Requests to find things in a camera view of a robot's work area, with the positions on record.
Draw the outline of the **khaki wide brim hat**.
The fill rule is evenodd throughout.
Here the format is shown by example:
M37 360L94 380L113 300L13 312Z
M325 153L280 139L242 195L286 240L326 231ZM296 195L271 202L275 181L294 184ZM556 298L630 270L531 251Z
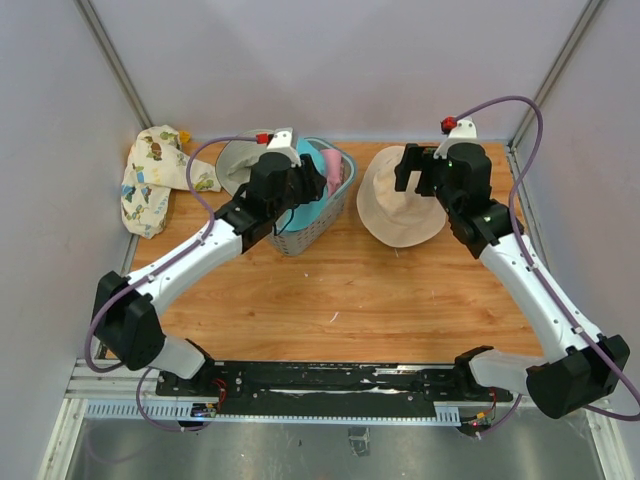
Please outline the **khaki wide brim hat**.
M230 141L224 146L218 155L215 173L221 188L226 193L231 196L235 195L238 188L249 181L251 167L266 151L266 145L258 144L256 137L261 134L270 136L273 133L273 130L248 130L241 133L239 137L250 138L250 141L238 139Z

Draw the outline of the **beige bucket hat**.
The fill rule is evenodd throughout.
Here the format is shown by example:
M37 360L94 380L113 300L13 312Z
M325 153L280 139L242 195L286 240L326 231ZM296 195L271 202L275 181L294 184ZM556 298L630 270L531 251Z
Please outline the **beige bucket hat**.
M420 178L410 175L407 190L395 190L395 167L404 153L403 146L379 151L367 168L356 196L361 222L381 243L408 248L435 237L445 226L447 216L434 197L415 193Z

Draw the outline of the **grey plastic laundry basket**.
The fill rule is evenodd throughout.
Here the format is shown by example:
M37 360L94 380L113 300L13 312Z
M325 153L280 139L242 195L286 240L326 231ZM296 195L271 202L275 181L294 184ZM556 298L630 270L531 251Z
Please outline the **grey plastic laundry basket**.
M299 154L310 155L316 170L324 177L327 176L327 167L322 151L327 149L336 150L340 157L339 186L332 195L328 194L328 187L325 187L319 201L288 210L278 219L267 240L284 255L301 254L337 220L345 207L357 173L353 159L324 139L303 137L298 140Z

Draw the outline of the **pink bucket hat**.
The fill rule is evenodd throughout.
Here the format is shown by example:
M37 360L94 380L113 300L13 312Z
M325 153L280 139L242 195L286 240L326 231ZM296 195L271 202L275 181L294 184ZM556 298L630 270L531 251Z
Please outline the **pink bucket hat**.
M326 148L320 151L326 170L328 196L333 196L343 184L342 153L338 149Z

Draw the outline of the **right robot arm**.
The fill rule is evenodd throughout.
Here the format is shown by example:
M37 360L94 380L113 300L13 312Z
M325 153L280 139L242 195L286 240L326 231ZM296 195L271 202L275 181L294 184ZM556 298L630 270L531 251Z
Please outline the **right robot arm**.
M409 143L395 168L395 189L437 200L454 237L491 271L529 321L544 355L513 355L480 346L456 357L453 387L474 400L489 387L531 398L559 419L615 390L630 350L619 336L605 336L561 291L539 263L522 224L491 196L492 164L474 143L436 148Z

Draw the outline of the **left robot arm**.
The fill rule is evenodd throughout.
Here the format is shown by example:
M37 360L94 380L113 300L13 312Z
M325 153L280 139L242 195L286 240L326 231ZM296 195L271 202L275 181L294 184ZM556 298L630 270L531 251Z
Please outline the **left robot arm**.
M214 383L207 355L165 334L161 316L203 276L268 236L287 211L320 200L325 186L310 155L293 164L283 153L262 154L248 183L190 239L125 277L102 277L88 337L99 339L131 371L163 370L179 377L190 394L207 393Z

